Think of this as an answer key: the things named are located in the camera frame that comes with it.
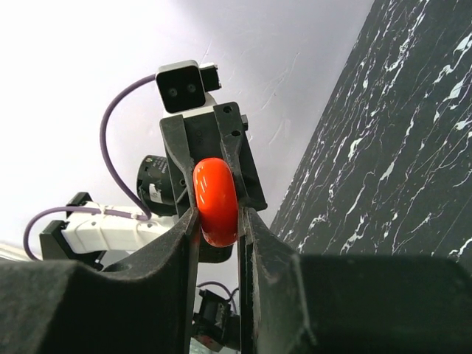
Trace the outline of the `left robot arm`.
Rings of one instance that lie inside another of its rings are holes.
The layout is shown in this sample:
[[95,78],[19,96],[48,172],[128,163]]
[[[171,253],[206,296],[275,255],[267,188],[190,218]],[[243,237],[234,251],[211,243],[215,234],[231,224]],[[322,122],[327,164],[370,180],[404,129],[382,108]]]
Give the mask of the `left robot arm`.
[[265,209],[246,131],[230,102],[164,118],[174,215],[76,201],[49,236],[69,275],[43,353],[187,353],[242,350],[244,316],[196,285],[199,263],[232,247],[246,261],[249,212]]

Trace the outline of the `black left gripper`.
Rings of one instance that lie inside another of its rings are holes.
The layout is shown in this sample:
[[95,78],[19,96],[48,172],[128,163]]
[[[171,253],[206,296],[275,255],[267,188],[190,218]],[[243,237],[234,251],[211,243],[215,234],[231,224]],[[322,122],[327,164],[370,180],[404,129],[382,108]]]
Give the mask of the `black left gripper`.
[[237,241],[239,206],[266,209],[266,199],[236,102],[213,113],[163,118],[160,129],[177,215],[195,206],[200,218],[201,263],[222,263]]

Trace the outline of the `orange charging case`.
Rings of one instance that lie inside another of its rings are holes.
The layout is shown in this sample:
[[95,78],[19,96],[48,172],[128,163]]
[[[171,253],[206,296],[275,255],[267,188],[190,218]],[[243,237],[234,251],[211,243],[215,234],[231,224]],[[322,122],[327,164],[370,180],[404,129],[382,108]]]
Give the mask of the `orange charging case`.
[[192,182],[205,241],[216,248],[235,243],[238,202],[228,164],[216,157],[203,159],[195,166]]

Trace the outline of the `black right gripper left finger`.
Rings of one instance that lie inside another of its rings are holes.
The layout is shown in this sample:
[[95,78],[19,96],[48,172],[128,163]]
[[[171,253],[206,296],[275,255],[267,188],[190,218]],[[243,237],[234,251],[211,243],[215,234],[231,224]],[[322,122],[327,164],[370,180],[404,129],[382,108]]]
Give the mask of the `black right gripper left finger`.
[[198,213],[96,271],[71,260],[1,263],[3,353],[187,353]]

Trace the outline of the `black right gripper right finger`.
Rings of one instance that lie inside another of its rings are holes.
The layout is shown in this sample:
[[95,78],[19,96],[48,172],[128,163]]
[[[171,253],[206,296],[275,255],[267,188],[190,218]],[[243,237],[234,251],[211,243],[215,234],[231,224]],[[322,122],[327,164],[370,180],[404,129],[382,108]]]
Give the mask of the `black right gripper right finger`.
[[471,276],[421,255],[300,254],[240,209],[243,353],[469,353]]

